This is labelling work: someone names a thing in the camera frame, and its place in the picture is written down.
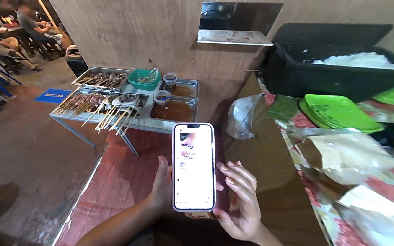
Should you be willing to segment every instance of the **green plate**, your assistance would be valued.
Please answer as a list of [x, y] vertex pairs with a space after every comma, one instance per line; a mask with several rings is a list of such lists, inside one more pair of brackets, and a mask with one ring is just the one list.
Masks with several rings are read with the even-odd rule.
[[327, 125], [339, 126], [339, 128], [352, 127], [362, 132], [382, 129], [381, 124], [365, 114], [349, 98], [307, 94], [305, 101], [310, 111], [324, 119]]
[[324, 123], [322, 123], [320, 120], [318, 120], [317, 118], [314, 117], [314, 115], [311, 113], [311, 111], [308, 108], [308, 105], [306, 105], [305, 100], [302, 100], [301, 102], [299, 102], [299, 106], [300, 109], [302, 109], [302, 111], [304, 112], [304, 114], [317, 126], [319, 126], [320, 128], [326, 128], [326, 129], [333, 129], [330, 126], [325, 125]]

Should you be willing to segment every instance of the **black container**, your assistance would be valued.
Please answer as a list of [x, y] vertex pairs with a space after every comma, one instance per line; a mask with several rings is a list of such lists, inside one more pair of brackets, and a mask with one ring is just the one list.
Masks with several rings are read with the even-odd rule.
[[264, 81], [273, 94], [301, 98], [305, 94], [341, 95], [358, 103], [394, 88], [394, 70], [313, 64], [317, 59], [360, 52], [385, 55], [394, 64], [394, 53], [383, 48], [298, 43], [275, 46], [264, 73]]
[[89, 67], [86, 65], [85, 60], [81, 57], [81, 54], [75, 45], [71, 45], [66, 50], [66, 63], [69, 68], [75, 74], [76, 77], [81, 76], [86, 72]]

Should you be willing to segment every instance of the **shoe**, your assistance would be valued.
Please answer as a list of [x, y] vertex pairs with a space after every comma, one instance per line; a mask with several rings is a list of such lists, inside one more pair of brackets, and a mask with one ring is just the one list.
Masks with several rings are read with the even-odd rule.
[[16, 59], [16, 60], [26, 60], [25, 58], [23, 58], [23, 57], [19, 56], [18, 54], [16, 54], [16, 52], [13, 51], [13, 50], [8, 52], [8, 56], [7, 57], [10, 57], [10, 58], [13, 58], [13, 59]]

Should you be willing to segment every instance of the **blue mat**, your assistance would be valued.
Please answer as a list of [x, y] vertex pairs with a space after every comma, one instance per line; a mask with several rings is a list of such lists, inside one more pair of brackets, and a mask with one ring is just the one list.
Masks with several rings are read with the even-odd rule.
[[71, 91], [67, 91], [67, 90], [48, 89], [46, 92], [44, 92], [38, 98], [36, 98], [36, 101], [47, 102], [47, 103], [52, 103], [52, 102], [53, 103], [60, 103], [70, 93], [71, 93]]

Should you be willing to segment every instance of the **plastic cup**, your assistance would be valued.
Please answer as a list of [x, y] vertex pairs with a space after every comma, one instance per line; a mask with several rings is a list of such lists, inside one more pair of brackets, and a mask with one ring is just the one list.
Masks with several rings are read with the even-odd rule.
[[153, 95], [153, 99], [155, 100], [156, 104], [161, 107], [167, 106], [167, 104], [170, 100], [170, 98], [167, 98], [167, 97], [171, 97], [171, 93], [166, 90], [159, 90], [159, 91], [155, 92]]
[[170, 92], [176, 87], [177, 75], [169, 72], [164, 75], [163, 80], [165, 82], [165, 89]]

